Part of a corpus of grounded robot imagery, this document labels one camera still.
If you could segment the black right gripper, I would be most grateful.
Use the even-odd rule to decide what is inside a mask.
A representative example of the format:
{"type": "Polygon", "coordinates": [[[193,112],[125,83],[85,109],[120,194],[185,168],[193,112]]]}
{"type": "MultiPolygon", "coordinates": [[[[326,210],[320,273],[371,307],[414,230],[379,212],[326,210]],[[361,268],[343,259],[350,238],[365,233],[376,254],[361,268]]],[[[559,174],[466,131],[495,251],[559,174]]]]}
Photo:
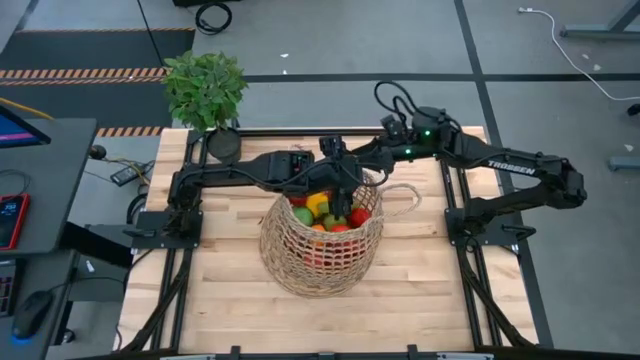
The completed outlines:
{"type": "Polygon", "coordinates": [[[412,144],[382,136],[351,149],[350,154],[359,158],[358,164],[361,167],[384,173],[392,173],[396,162],[411,162],[418,155],[412,144]]]}

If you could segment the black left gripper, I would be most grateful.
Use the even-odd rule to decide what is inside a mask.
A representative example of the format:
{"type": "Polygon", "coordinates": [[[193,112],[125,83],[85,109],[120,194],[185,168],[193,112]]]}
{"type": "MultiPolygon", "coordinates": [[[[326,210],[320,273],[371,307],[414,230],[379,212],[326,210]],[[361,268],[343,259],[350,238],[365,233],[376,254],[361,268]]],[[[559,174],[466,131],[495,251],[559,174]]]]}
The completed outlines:
{"type": "Polygon", "coordinates": [[[362,167],[355,156],[347,155],[340,159],[325,158],[321,168],[320,190],[333,190],[332,214],[336,218],[344,216],[345,208],[352,209],[354,192],[363,182],[362,167]]]}

